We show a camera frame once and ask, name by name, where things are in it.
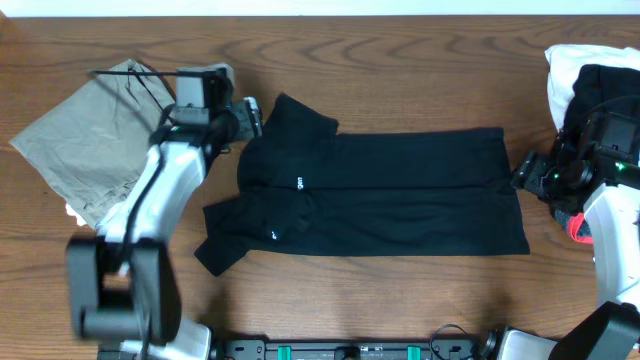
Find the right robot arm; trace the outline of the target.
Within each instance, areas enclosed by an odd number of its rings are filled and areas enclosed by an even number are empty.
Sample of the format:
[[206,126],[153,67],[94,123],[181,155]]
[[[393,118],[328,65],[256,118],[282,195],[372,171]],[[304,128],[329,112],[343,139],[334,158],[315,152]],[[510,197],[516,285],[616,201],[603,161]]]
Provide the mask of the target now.
[[500,359],[624,359],[639,342],[639,148],[600,145],[573,159],[531,151],[514,171],[514,187],[583,214],[593,241],[598,307],[558,341],[504,332]]

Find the black Sydrogen polo shirt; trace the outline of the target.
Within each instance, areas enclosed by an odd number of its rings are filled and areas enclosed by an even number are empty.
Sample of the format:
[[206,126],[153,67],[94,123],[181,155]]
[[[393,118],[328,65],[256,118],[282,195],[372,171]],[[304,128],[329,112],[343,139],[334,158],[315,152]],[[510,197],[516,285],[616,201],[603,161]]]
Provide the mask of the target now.
[[252,250],[309,256],[530,251],[500,128],[349,134],[280,95],[238,163],[237,196],[204,210],[196,258],[220,275]]

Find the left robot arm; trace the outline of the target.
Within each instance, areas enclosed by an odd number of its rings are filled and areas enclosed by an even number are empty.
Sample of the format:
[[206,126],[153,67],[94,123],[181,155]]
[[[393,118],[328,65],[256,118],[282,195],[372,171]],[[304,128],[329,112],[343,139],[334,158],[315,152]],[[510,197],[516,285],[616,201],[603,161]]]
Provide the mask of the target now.
[[212,330],[182,313],[168,243],[192,194],[229,144],[262,134],[256,100],[171,105],[149,139],[144,170],[92,238],[66,248],[71,324],[107,346],[102,359],[213,359]]

